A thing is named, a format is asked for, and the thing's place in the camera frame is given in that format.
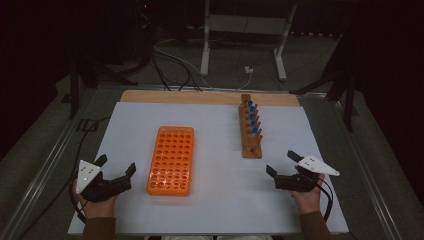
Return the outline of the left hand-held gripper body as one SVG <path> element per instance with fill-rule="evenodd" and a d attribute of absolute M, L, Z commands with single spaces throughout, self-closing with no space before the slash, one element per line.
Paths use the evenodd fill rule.
<path fill-rule="evenodd" d="M 125 174 L 113 180 L 105 180 L 102 167 L 84 160 L 80 161 L 76 193 L 82 195 L 85 200 L 101 202 L 132 188 L 131 177 Z"/>

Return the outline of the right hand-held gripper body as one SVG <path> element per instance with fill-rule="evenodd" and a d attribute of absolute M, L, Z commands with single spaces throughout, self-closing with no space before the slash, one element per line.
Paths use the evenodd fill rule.
<path fill-rule="evenodd" d="M 320 174 L 339 176 L 340 172 L 315 156 L 301 157 L 296 165 L 297 173 L 293 175 L 280 175 L 273 171 L 276 189 L 296 192 L 310 192 L 317 185 Z"/>

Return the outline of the wooden tube rack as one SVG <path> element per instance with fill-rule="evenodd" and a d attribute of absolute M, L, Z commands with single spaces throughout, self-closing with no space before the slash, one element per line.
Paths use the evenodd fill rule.
<path fill-rule="evenodd" d="M 250 94 L 241 95 L 241 104 L 239 105 L 239 123 L 240 123 L 240 135 L 241 135 L 241 146 L 242 146 L 242 157 L 243 158 L 262 158 L 262 128 L 258 114 L 258 105 L 253 102 L 253 106 L 256 110 L 251 113 L 247 102 L 253 101 Z M 259 128 L 259 132 L 252 134 L 252 126 L 250 125 L 249 114 L 255 115 L 256 126 Z"/>

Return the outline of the orange plastic tube rack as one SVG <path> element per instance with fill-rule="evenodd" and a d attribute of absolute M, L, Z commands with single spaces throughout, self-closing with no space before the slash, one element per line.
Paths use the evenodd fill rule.
<path fill-rule="evenodd" d="M 146 190 L 154 196 L 190 194 L 194 129 L 161 126 L 158 129 Z"/>

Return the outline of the person's right hand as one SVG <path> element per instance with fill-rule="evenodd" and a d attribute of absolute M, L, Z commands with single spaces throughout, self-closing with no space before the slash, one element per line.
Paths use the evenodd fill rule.
<path fill-rule="evenodd" d="M 310 192 L 290 192 L 300 214 L 308 214 L 320 211 L 320 187 L 322 186 L 323 180 L 325 179 L 325 175 L 319 174 L 318 177 L 318 185 Z"/>

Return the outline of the person's left hand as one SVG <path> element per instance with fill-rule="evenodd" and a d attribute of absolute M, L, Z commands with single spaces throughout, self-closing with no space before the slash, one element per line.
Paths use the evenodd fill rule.
<path fill-rule="evenodd" d="M 90 202 L 76 193 L 76 183 L 73 183 L 73 195 L 79 201 L 86 219 L 107 218 L 115 216 L 116 196 L 101 202 Z"/>

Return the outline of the white table board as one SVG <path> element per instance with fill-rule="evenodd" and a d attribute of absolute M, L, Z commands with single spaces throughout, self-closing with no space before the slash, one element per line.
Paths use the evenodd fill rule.
<path fill-rule="evenodd" d="M 278 190 L 266 168 L 292 175 L 288 151 L 320 154 L 301 107 L 260 106 L 260 159 L 241 154 L 238 107 L 206 104 L 116 104 L 98 152 L 106 178 L 136 166 L 130 190 L 117 200 L 120 235 L 274 235 L 299 232 L 290 194 Z M 147 179 L 157 131 L 164 125 L 195 130 L 191 190 L 186 197 L 152 196 Z"/>

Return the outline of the black tripod stand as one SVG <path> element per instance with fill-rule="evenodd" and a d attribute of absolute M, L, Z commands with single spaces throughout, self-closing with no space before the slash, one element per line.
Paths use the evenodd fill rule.
<path fill-rule="evenodd" d="M 70 52 L 69 68 L 70 93 L 64 96 L 63 102 L 69 103 L 71 106 L 69 114 L 70 119 L 76 116 L 80 108 L 79 80 L 82 80 L 84 85 L 88 88 L 96 88 L 99 84 L 99 80 L 95 74 L 96 71 L 106 74 L 123 85 L 135 85 L 135 82 L 124 78 L 117 72 L 110 70 L 105 65 L 77 50 L 72 50 Z"/>
<path fill-rule="evenodd" d="M 360 55 L 361 47 L 358 45 L 357 38 L 348 33 L 343 34 L 320 78 L 304 87 L 291 90 L 290 93 L 304 95 L 331 82 L 332 85 L 326 94 L 326 99 L 328 101 L 339 101 L 342 95 L 345 95 L 343 121 L 346 128 L 352 132 L 351 118 L 355 92 L 355 71 L 358 68 Z"/>

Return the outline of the grey metal stand frame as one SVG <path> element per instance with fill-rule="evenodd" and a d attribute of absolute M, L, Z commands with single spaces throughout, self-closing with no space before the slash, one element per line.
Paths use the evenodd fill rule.
<path fill-rule="evenodd" d="M 209 71 L 209 35 L 210 32 L 249 33 L 264 35 L 279 35 L 280 44 L 273 50 L 273 57 L 277 70 L 278 79 L 287 79 L 286 69 L 283 63 L 282 53 L 291 29 L 297 4 L 290 4 L 288 14 L 284 18 L 237 16 L 212 14 L 210 1 L 204 0 L 204 37 L 203 51 L 200 65 L 200 74 L 207 76 Z"/>

